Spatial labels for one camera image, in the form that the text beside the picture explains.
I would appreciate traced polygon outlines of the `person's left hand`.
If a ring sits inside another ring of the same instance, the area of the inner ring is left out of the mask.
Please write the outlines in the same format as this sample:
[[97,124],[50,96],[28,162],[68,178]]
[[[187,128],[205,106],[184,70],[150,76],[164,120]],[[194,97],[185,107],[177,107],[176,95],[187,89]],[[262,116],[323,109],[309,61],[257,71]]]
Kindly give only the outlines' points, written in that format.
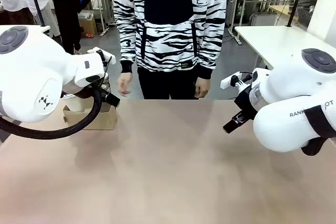
[[204,98],[211,88],[211,80],[198,77],[195,83],[194,97],[197,99]]

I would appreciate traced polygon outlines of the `person's right forearm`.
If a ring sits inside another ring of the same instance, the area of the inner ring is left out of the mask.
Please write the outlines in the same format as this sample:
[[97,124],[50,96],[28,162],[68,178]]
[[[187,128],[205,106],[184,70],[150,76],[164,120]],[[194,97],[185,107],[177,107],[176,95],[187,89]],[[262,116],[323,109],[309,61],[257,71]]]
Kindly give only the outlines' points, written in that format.
[[132,65],[136,57],[136,26],[136,22],[133,18],[117,19],[117,29],[120,38],[120,63],[122,73],[132,73]]

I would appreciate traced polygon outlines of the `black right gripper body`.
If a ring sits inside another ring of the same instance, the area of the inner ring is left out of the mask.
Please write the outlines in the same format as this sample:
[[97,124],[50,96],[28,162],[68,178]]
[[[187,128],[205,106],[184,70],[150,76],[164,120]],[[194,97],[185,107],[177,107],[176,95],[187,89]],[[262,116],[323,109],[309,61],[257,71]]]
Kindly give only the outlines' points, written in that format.
[[237,115],[243,119],[254,119],[257,114],[257,110],[250,102],[250,91],[251,86],[246,87],[234,100],[235,104],[240,108],[240,112]]

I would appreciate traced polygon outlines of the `person in zebra hoodie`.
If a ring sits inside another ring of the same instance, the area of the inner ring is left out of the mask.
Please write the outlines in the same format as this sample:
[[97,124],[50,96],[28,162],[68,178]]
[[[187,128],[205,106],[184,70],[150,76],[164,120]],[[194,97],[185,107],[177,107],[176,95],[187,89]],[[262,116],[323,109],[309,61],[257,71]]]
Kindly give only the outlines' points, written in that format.
[[226,1],[113,0],[116,22],[120,18],[136,22],[133,65],[145,99],[197,100],[198,53],[205,24],[226,18]]

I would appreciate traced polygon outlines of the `metal frame background table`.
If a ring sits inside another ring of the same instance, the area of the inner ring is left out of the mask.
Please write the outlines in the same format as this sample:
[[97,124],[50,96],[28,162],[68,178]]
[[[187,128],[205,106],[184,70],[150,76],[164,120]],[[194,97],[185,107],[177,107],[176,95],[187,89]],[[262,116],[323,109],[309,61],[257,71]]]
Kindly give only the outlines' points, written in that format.
[[100,37],[103,37],[114,26],[114,14],[113,14],[113,0],[97,0],[98,10],[100,14],[102,32]]

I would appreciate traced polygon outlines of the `brown cardboard cup carrier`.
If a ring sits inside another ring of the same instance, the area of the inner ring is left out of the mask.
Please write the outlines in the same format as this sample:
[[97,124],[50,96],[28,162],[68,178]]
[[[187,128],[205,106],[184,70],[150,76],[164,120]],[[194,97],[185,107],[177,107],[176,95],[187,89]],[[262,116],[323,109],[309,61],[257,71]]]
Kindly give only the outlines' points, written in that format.
[[[70,111],[65,105],[63,108],[64,122],[68,126],[72,126],[84,119],[90,111],[91,108],[87,108],[83,112]],[[116,122],[117,112],[115,107],[107,103],[102,103],[99,114],[88,126],[84,128],[84,130],[113,130]]]

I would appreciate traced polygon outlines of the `white side table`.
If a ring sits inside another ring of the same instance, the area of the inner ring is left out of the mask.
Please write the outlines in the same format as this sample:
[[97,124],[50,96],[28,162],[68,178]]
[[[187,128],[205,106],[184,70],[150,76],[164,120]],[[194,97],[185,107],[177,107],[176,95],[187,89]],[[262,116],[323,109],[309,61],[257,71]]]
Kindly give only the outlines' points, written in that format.
[[320,49],[336,59],[336,48],[298,27],[237,26],[235,30],[257,54],[255,68],[272,69],[307,48]]

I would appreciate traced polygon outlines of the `person's right hand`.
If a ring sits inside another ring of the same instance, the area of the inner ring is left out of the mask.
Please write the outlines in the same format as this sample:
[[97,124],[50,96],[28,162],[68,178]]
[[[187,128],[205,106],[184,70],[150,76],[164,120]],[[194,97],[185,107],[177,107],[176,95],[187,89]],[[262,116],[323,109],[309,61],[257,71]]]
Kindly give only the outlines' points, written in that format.
[[118,77],[118,91],[123,97],[126,97],[128,94],[130,94],[129,86],[131,81],[131,72],[120,73]]

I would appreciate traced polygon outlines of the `cardboard box on floor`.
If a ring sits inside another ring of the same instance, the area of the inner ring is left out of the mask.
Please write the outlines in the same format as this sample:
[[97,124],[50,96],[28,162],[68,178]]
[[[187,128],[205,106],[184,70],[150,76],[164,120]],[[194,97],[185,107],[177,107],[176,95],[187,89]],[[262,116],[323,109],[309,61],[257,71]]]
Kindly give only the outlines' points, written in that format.
[[91,10],[82,10],[78,14],[80,32],[82,38],[94,38],[97,35],[97,27],[94,13]]

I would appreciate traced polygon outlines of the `grey bin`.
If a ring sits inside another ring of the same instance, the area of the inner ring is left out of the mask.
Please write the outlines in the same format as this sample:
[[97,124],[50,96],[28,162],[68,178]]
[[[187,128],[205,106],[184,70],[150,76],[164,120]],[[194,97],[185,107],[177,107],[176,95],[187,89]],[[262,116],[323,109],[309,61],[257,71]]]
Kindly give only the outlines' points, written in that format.
[[250,16],[249,23],[251,26],[273,26],[276,22],[276,13],[257,12]]

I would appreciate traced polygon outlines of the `person's left forearm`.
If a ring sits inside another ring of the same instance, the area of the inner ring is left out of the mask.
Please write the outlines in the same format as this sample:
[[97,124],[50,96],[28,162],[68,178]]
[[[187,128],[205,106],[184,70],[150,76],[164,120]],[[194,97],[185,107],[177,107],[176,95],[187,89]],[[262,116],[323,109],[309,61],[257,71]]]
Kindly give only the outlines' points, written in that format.
[[197,75],[209,80],[216,68],[216,59],[222,49],[225,19],[215,18],[205,24],[203,40],[198,53]]

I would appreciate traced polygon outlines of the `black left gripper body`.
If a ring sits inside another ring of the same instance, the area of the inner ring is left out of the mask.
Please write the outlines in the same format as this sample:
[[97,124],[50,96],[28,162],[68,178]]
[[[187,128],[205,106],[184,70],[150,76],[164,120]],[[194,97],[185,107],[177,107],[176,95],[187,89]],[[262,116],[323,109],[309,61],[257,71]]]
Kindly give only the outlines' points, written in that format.
[[110,106],[113,106],[117,108],[120,104],[120,98],[112,94],[111,92],[104,90],[104,89],[99,89],[99,106],[101,106],[103,103],[107,103]]

